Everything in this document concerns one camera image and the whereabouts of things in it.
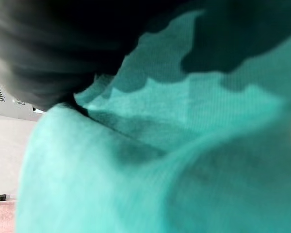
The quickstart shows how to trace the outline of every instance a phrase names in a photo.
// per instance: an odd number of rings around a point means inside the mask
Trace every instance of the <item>turquoise fabric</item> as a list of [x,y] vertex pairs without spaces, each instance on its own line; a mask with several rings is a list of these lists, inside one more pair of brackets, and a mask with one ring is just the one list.
[[179,7],[75,96],[90,117],[51,109],[16,232],[291,233],[291,0],[265,2],[245,28]]

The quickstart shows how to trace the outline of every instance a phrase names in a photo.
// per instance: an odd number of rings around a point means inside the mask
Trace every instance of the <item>dark hair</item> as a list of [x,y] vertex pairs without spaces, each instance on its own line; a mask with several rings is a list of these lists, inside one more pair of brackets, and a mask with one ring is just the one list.
[[47,110],[116,74],[147,22],[184,1],[0,0],[0,82]]

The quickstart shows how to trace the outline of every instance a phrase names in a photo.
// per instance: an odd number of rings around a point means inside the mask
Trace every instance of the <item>person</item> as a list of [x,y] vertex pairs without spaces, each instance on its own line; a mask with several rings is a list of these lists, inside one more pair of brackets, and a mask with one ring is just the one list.
[[[164,3],[142,23],[145,5],[104,3],[0,24],[4,83],[52,107],[27,148],[16,232],[291,233],[291,0]],[[67,92],[74,105],[50,98]]]

